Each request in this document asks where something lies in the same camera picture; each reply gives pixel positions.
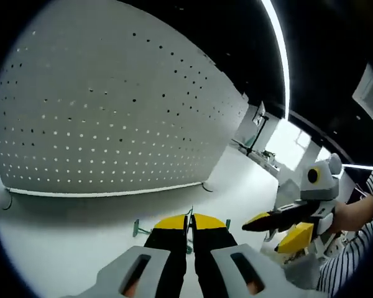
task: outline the white floor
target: white floor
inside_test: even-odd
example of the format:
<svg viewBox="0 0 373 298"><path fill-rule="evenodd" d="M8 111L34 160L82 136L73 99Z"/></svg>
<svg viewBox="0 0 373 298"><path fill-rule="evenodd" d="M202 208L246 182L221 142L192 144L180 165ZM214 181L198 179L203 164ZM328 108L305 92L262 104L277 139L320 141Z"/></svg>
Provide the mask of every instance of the white floor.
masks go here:
<svg viewBox="0 0 373 298"><path fill-rule="evenodd" d="M212 172L206 192L200 185L151 194L110 198L49 198L12 195L12 207L0 209L0 237L14 266L40 297L77 295L91 287L97 272L130 246L135 219L152 228L160 219L188 212L231 219L238 243L260 250L265 233L241 225L275 203L278 181L259 165L228 147ZM0 181L0 207L9 194ZM181 297L202 297L188 255Z"/></svg>

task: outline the gray gripper housing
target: gray gripper housing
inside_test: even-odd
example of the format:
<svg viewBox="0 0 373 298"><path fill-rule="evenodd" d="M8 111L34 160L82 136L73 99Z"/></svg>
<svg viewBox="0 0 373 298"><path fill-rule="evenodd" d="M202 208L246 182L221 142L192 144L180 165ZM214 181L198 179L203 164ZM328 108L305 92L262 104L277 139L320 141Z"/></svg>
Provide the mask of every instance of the gray gripper housing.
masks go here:
<svg viewBox="0 0 373 298"><path fill-rule="evenodd" d="M122 298L123 292L131 274L141 259L149 259L145 270L139 279L134 298L154 298L159 279L170 252L141 246L133 246L120 257L101 269L97 275L96 284L77 296L64 298ZM287 281L283 269L268 257L253 250L249 245L242 244L213 250L213 255L223 277L229 298L251 298L246 282L235 262L234 255L242 255L250 263L264 285L257 298L298 297L325 298L326 294L314 290L303 290Z"/></svg>
<svg viewBox="0 0 373 298"><path fill-rule="evenodd" d="M126 298L121 293L143 259L149 261L141 274L134 298L154 298L169 255L170 252L167 250L133 246L98 272L97 282L93 287L77 296L64 298Z"/></svg>

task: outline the striped shirt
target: striped shirt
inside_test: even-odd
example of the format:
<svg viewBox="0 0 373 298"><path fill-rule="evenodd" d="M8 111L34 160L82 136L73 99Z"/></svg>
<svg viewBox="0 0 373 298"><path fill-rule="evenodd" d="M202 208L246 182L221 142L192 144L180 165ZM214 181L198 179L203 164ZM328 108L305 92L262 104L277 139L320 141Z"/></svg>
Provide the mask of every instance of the striped shirt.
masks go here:
<svg viewBox="0 0 373 298"><path fill-rule="evenodd" d="M366 184L373 195L373 171ZM327 292L329 297L334 296L356 270L358 263L362 260L370 245L372 237L373 219L356 233L355 238L337 257L328 260L321 267L317 289Z"/></svg>

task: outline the perforated white wall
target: perforated white wall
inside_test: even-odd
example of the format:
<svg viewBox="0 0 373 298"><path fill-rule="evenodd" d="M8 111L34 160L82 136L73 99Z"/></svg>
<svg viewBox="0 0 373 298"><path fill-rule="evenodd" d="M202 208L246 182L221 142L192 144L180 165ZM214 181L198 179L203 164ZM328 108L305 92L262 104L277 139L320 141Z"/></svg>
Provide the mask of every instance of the perforated white wall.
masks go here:
<svg viewBox="0 0 373 298"><path fill-rule="evenodd" d="M41 192L205 181L247 110L183 35L115 0L50 3L0 73L0 175Z"/></svg>

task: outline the cable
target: cable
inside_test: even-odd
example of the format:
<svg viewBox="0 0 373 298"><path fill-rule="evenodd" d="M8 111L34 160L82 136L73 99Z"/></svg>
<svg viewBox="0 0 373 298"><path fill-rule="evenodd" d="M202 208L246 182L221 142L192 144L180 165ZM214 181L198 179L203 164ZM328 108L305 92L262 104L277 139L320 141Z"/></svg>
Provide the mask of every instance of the cable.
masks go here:
<svg viewBox="0 0 373 298"><path fill-rule="evenodd" d="M6 208L2 208L2 210L8 210L8 209L11 208L11 205L12 205L12 194L10 192L9 192L9 194L10 194L10 198L11 198L10 203L8 204L8 206Z"/></svg>
<svg viewBox="0 0 373 298"><path fill-rule="evenodd" d="M213 192L213 191L210 191L210 190L208 190L207 188L205 188L205 185L202 183L201 184L201 187L203 187L203 189L205 190L205 191L207 191L207 192Z"/></svg>

